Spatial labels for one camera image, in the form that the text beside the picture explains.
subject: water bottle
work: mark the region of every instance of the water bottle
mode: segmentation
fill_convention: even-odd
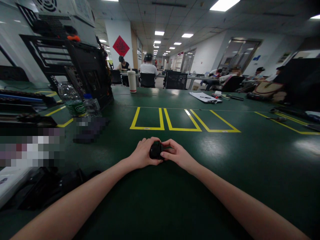
[[[69,82],[59,82],[58,92],[64,105],[73,117],[84,117],[87,111],[80,95]]]
[[[84,94],[83,96],[85,98],[83,104],[87,109],[88,117],[102,117],[98,100],[93,99],[91,94]]]

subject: plastic bottle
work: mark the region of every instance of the plastic bottle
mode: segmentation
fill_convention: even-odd
[[[83,95],[85,100],[83,102],[87,109],[88,117],[102,117],[98,100],[93,99],[91,94]]]
[[[137,92],[137,85],[136,85],[136,72],[132,71],[127,71],[128,74],[128,80],[129,80],[129,89],[131,93]]]
[[[87,111],[80,95],[69,82],[59,82],[58,91],[61,100],[73,117],[84,117]]]

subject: office chair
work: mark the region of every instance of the office chair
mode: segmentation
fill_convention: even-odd
[[[181,72],[168,72],[166,89],[186,90],[188,74]]]
[[[155,88],[154,73],[140,73],[140,87]]]
[[[238,76],[233,76],[229,78],[225,85],[222,87],[221,92],[235,92],[239,86],[240,83],[245,79],[245,77],[238,77]]]
[[[0,66],[0,80],[30,82],[21,67]]]
[[[122,86],[122,79],[121,79],[121,74],[119,70],[110,70],[111,72],[111,80],[112,84],[121,84]]]

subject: screwdriver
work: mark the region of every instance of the screwdriver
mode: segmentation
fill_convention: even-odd
[[[287,119],[286,118],[283,118],[283,117],[277,117],[277,118],[266,118],[268,120],[275,120],[277,122],[286,122]]]

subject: white paper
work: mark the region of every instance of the white paper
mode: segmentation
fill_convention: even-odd
[[[205,93],[193,93],[193,92],[189,92],[189,94],[197,99],[199,99],[200,101],[202,102],[210,102],[210,101],[213,101],[213,100],[217,100],[217,102],[222,102],[222,100],[220,99],[216,99],[214,97],[211,97]]]

